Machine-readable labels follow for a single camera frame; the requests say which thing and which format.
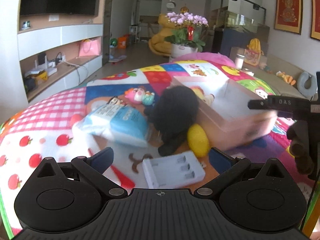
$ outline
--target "pink checkered fabric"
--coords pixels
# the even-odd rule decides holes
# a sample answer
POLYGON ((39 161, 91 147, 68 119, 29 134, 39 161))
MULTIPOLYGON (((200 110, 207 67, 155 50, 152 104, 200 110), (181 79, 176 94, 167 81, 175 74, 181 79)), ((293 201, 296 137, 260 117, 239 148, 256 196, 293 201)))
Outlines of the pink checkered fabric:
POLYGON ((71 117, 85 114, 85 92, 86 87, 63 91, 28 107, 8 133, 71 129, 71 117))

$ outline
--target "gold lantern decoration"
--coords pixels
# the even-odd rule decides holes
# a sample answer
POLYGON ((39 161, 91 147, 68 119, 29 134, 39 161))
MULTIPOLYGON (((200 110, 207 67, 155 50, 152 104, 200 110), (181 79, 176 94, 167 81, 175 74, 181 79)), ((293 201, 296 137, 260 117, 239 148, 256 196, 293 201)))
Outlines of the gold lantern decoration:
POLYGON ((188 7, 186 6, 186 4, 185 4, 183 7, 181 7, 180 12, 181 12, 181 13, 189 12, 189 9, 188 9, 188 7))

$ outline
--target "potted plant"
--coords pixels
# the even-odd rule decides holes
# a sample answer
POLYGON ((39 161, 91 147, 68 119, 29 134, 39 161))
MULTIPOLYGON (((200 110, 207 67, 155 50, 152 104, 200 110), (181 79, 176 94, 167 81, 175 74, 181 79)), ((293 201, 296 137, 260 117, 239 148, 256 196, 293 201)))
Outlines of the potted plant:
POLYGON ((169 22, 174 22, 180 27, 172 30, 173 35, 164 38, 165 41, 172 43, 171 58, 197 51, 202 52, 205 43, 200 40, 200 30, 202 25, 208 26, 205 17, 188 12, 180 14, 170 12, 166 17, 169 22))

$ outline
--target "picture frame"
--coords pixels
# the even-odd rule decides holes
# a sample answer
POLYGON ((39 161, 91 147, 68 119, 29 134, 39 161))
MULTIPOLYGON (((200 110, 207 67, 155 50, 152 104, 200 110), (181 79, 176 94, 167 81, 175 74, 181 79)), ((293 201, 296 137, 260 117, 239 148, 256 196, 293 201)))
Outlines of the picture frame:
POLYGON ((312 21, 310 38, 320 41, 320 0, 312 1, 312 21))
POLYGON ((274 29, 301 35, 303 0, 276 0, 274 29))

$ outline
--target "colorful blanket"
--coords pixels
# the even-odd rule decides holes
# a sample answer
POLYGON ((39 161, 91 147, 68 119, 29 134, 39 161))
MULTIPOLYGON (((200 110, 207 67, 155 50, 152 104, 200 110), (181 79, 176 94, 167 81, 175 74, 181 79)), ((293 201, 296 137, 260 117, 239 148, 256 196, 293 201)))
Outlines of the colorful blanket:
MULTIPOLYGON (((76 156, 94 154, 89 147, 79 147, 71 131, 70 119, 74 114, 86 115, 91 109, 107 103, 111 97, 126 100, 124 92, 143 87, 155 93, 155 100, 170 85, 173 76, 204 76, 233 79, 263 98, 273 94, 263 81, 234 68, 202 60, 180 61, 155 65, 95 80, 71 90, 55 94, 13 116, 3 125, 0 135, 0 211, 9 238, 21 230, 13 204, 20 188, 44 157, 52 156, 58 162, 69 162, 76 156)), ((136 108, 143 112, 144 106, 136 108)), ((246 156, 253 162, 263 163, 270 157, 278 158, 293 176, 306 197, 313 182, 298 174, 286 131, 292 120, 278 118, 269 135, 249 144, 227 151, 231 156, 246 156)), ((147 148, 133 148, 95 137, 100 148, 110 146, 115 157, 104 175, 130 190, 145 188, 147 183, 141 162, 146 157, 159 157, 161 144, 155 136, 147 148)), ((188 149, 182 145, 177 152, 188 149)), ((209 157, 200 159, 206 176, 203 181, 190 185, 192 190, 215 178, 218 173, 210 165, 209 157)))

